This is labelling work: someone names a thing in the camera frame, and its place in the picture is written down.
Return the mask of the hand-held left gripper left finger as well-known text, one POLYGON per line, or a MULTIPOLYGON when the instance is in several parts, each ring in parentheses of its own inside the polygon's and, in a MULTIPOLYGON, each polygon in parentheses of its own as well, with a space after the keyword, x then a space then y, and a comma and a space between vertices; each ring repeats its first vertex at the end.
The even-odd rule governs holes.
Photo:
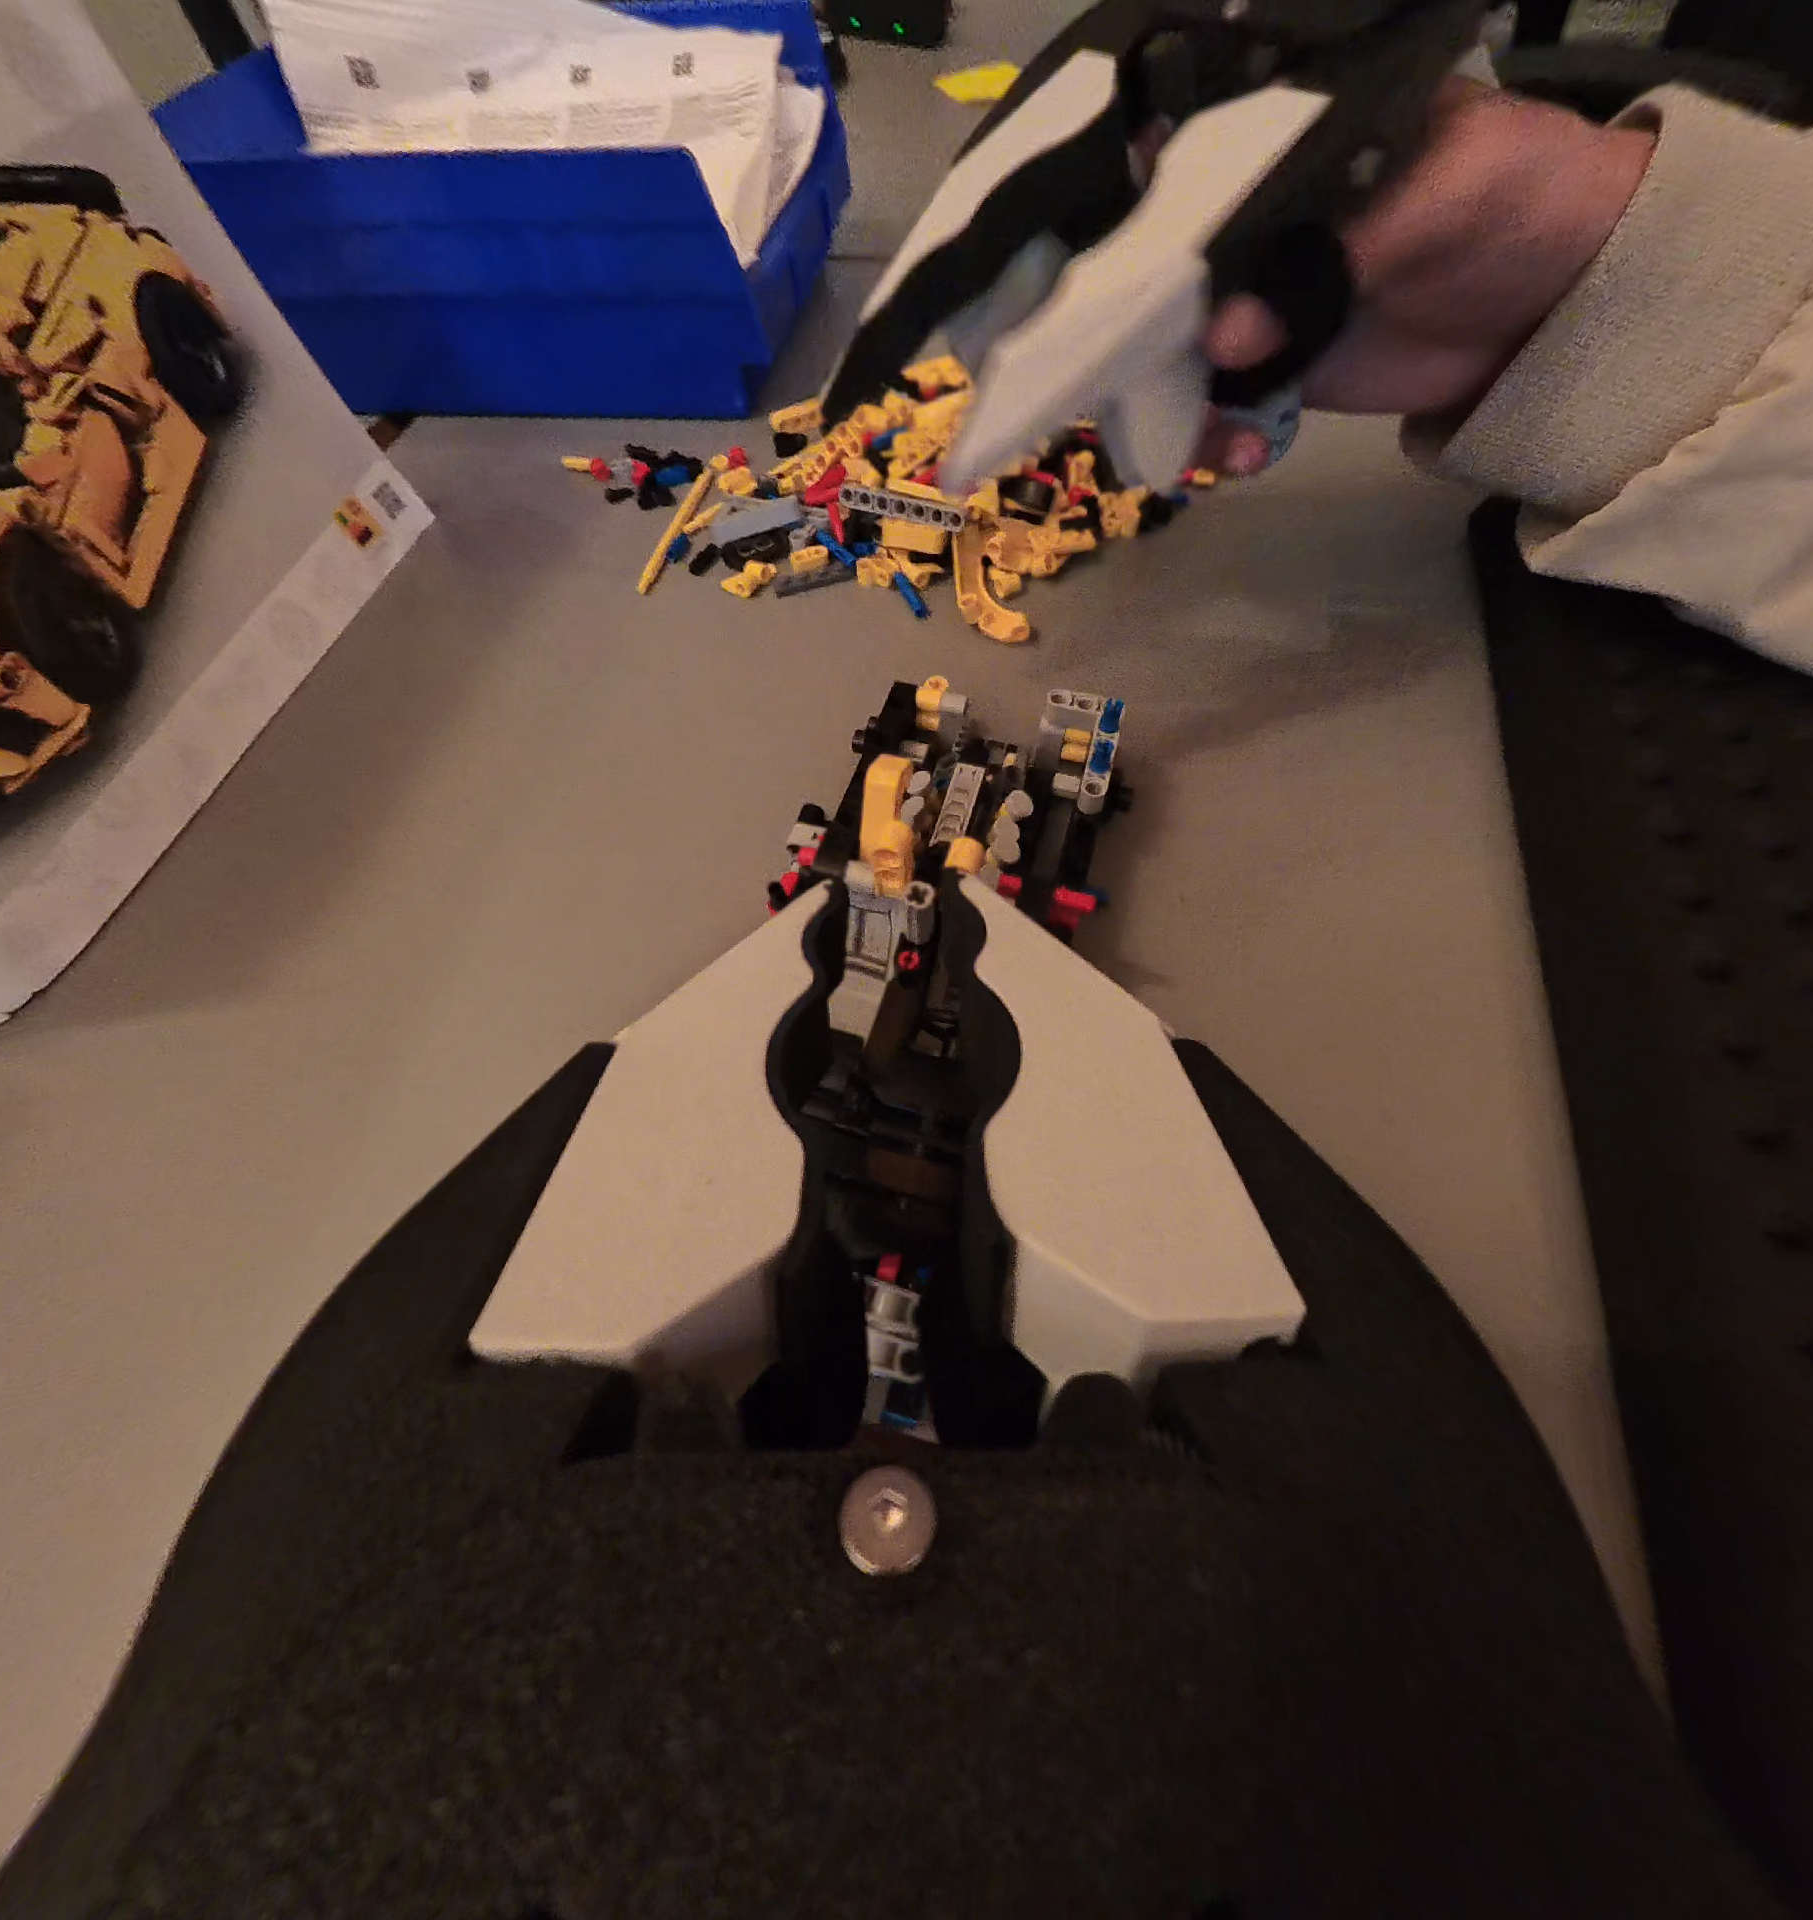
POLYGON ((769 1048, 815 984, 803 937, 828 903, 799 895, 617 1033, 469 1331, 475 1358, 699 1379, 728 1403, 773 1362, 803 1154, 769 1048))

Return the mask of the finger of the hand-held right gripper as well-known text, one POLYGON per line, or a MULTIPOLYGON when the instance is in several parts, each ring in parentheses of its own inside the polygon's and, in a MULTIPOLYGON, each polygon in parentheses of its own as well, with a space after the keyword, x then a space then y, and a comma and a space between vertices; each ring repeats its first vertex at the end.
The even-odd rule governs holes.
POLYGON ((1271 83, 1173 132, 1133 212, 993 340, 944 490, 973 492, 1072 420, 1101 422, 1125 490, 1170 490, 1206 412, 1201 339, 1220 296, 1204 253, 1328 107, 1328 94, 1271 83))
POLYGON ((1137 57, 1072 50, 982 125, 872 288, 823 393, 827 425, 877 404, 932 340, 982 387, 990 349, 1125 220, 1137 198, 1132 141, 1151 98, 1137 57))

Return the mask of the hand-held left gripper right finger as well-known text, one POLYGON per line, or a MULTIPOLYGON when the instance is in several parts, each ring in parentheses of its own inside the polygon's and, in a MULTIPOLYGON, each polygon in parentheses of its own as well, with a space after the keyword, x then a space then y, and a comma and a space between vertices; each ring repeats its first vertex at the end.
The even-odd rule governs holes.
POLYGON ((960 898, 985 929, 973 981, 1016 1041, 983 1134, 1013 1348, 1056 1394, 1295 1339, 1303 1297, 1162 1022, 979 880, 960 898))

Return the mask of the pile of toy building pieces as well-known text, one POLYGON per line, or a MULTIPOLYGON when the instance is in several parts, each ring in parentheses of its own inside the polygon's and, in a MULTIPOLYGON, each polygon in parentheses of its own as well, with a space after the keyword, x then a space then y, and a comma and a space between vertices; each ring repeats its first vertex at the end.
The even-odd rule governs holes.
POLYGON ((655 516, 641 595, 673 575, 738 604, 856 586, 918 620, 945 600, 971 633, 1006 648, 1035 636, 1021 606, 1031 586, 1170 527, 1220 482, 1204 467, 1161 490, 1125 482, 1096 422, 1069 420, 1004 473, 945 492, 941 459, 971 402, 965 366, 936 355, 843 416, 821 397, 774 409, 761 463, 748 446, 631 444, 567 453, 560 471, 611 510, 655 516))

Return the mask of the black toy car chassis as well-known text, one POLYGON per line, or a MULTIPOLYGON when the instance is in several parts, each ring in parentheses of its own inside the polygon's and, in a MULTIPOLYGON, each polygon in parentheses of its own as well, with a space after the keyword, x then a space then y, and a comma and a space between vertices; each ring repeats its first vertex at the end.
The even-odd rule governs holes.
POLYGON ((770 912, 824 890, 817 981, 774 1031, 774 1100, 803 1149, 798 1233, 774 1270, 774 1362, 756 1439, 880 1430, 963 1451, 1035 1439, 1045 1389, 1011 1336, 1013 1238, 985 1183, 1013 1022, 974 982, 977 880, 1072 944, 1105 905, 1092 864, 1132 803, 1127 704, 1054 687, 995 735, 941 677, 895 681, 852 737, 832 812, 808 804, 770 912))

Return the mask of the person's right forearm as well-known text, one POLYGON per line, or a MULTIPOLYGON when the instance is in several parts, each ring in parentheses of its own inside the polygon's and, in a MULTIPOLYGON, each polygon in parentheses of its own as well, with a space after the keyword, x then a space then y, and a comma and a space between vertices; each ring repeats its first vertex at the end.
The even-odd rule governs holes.
POLYGON ((1652 158, 1593 264, 1472 412, 1402 446, 1519 501, 1535 573, 1813 675, 1813 125, 1664 83, 1613 129, 1652 158))

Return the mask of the grey desk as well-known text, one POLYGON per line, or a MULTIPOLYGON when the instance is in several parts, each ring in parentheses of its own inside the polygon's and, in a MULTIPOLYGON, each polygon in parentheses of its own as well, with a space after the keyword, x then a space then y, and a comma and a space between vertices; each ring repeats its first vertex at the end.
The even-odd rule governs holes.
POLYGON ((560 471, 708 428, 415 420, 436 516, 75 966, 0 1031, 0 1864, 343 1274, 580 1044, 763 917, 894 679, 1129 704, 1083 949, 1467 1311, 1663 1660, 1498 746, 1471 497, 1387 420, 1030 593, 734 606, 560 471))

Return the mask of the person's right hand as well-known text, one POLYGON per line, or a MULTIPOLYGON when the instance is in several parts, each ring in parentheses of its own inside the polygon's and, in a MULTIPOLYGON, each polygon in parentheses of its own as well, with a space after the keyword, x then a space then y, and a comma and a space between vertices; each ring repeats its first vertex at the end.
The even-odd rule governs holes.
POLYGON ((1450 437, 1598 260, 1653 149, 1650 127, 1450 76, 1415 162, 1343 229, 1353 306, 1301 409, 1450 437))

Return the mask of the white printed leaflet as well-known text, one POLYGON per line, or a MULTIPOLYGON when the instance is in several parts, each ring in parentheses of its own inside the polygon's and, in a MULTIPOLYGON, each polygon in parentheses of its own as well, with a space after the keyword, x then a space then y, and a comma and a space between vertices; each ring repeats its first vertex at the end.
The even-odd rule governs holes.
POLYGON ((774 30, 580 2, 265 2, 306 149, 687 152, 744 268, 809 166, 824 90, 774 30))

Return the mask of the blue plastic bin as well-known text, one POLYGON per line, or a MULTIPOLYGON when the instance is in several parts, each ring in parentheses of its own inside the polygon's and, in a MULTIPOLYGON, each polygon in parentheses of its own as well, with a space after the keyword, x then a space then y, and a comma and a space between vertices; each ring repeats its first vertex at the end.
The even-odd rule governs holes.
POLYGON ((831 89, 751 264, 683 152, 309 154, 268 50, 151 118, 360 416, 745 418, 849 197, 831 89))

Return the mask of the instruction booklet yellow car cover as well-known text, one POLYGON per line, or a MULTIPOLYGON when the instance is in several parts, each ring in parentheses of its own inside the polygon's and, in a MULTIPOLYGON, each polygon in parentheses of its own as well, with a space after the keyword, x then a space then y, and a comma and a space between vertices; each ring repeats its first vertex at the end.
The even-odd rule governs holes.
POLYGON ((0 4, 0 1027, 430 516, 79 4, 0 4))

